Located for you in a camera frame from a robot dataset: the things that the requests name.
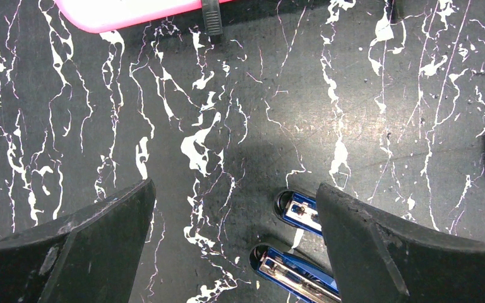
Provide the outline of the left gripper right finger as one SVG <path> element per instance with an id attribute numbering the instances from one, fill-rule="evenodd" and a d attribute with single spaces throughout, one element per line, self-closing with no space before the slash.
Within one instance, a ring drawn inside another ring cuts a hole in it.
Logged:
<path id="1" fill-rule="evenodd" d="M 429 229 L 326 183 L 316 205 L 343 302 L 485 302 L 485 242 Z"/>

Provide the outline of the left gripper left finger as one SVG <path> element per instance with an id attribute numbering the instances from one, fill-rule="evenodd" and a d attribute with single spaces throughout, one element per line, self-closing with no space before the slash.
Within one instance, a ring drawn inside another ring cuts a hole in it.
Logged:
<path id="1" fill-rule="evenodd" d="M 146 179 L 0 240 L 0 302 L 127 302 L 155 206 Z"/>

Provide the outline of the whiteboard with pink frame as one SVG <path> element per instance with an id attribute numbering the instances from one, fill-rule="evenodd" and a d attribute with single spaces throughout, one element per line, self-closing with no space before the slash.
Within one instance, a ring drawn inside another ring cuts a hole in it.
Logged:
<path id="1" fill-rule="evenodd" d="M 104 33 L 199 9 L 209 36 L 223 34 L 220 4 L 201 0 L 57 0 L 61 13 L 89 33 Z"/>

